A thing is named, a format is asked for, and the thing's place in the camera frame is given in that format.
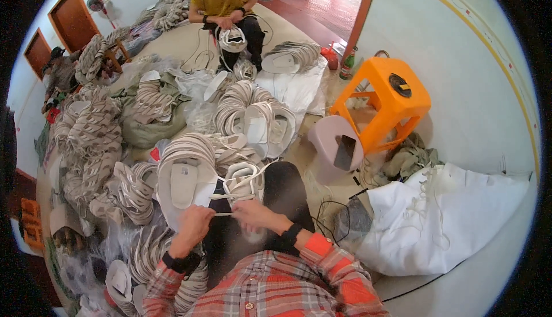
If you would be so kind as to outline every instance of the door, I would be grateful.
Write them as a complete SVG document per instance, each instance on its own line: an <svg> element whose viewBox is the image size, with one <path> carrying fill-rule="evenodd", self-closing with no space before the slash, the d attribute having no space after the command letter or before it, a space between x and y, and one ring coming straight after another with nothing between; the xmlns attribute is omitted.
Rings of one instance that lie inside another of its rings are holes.
<svg viewBox="0 0 552 317"><path fill-rule="evenodd" d="M42 31L38 29L32 37L31 43L27 46L24 55L39 79L43 78L42 67L50 61L51 52L52 50L46 43Z"/></svg>
<svg viewBox="0 0 552 317"><path fill-rule="evenodd" d="M95 34L100 33L84 0L59 0L48 17L70 53L82 49Z"/></svg>

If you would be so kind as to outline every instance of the bottle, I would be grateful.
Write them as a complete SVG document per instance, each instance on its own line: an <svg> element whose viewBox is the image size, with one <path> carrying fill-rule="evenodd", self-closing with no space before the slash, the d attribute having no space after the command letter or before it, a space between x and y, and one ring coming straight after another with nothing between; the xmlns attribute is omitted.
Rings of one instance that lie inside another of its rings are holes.
<svg viewBox="0 0 552 317"><path fill-rule="evenodd" d="M349 78L350 70L353 69L353 66L354 66L354 53L357 50L358 48L354 47L353 51L350 52L349 56L347 56L347 58L343 62L343 66L341 67L341 72L340 72L340 78L344 80Z"/></svg>

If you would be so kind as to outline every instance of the white sack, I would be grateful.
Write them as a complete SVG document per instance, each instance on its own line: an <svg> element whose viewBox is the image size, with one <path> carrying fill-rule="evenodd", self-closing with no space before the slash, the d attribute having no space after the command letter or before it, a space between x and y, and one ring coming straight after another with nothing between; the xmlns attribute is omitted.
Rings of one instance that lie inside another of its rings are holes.
<svg viewBox="0 0 552 317"><path fill-rule="evenodd" d="M447 163L368 190L374 220L355 256L388 276L449 272L498 233L528 187Z"/></svg>

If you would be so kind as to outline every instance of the hand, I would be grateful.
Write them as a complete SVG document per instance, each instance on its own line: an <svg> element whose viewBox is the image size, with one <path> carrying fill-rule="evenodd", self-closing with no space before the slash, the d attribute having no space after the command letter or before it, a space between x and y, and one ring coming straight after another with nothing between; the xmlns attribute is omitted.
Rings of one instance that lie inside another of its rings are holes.
<svg viewBox="0 0 552 317"><path fill-rule="evenodd" d="M234 24L237 24L238 22L242 21L244 19L244 12L242 12L241 10L234 10L231 14L230 14L230 19L232 20L232 22Z"/></svg>
<svg viewBox="0 0 552 317"><path fill-rule="evenodd" d="M229 30L232 28L232 20L229 17L218 17L215 23L223 30Z"/></svg>
<svg viewBox="0 0 552 317"><path fill-rule="evenodd" d="M209 222L216 212L200 205L191 205L178 217L178 234L169 248L172 258L185 258L209 231Z"/></svg>
<svg viewBox="0 0 552 317"><path fill-rule="evenodd" d="M285 215L274 213L256 199L237 201L232 211L232 217L249 232L267 228L281 235L293 225Z"/></svg>

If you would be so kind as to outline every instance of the pink plastic stool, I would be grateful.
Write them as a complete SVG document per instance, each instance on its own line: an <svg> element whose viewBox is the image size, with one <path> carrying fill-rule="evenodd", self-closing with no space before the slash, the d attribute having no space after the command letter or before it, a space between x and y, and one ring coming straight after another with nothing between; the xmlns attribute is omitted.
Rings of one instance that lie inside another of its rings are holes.
<svg viewBox="0 0 552 317"><path fill-rule="evenodd" d="M353 160L349 171L344 171L334 166L337 155L336 137L347 135L356 140ZM329 116L322 118L308 131L307 138L316 148L316 161L318 172L313 172L316 181L322 185L329 185L331 182L343 177L346 173L361 167L364 151L353 127L341 116Z"/></svg>

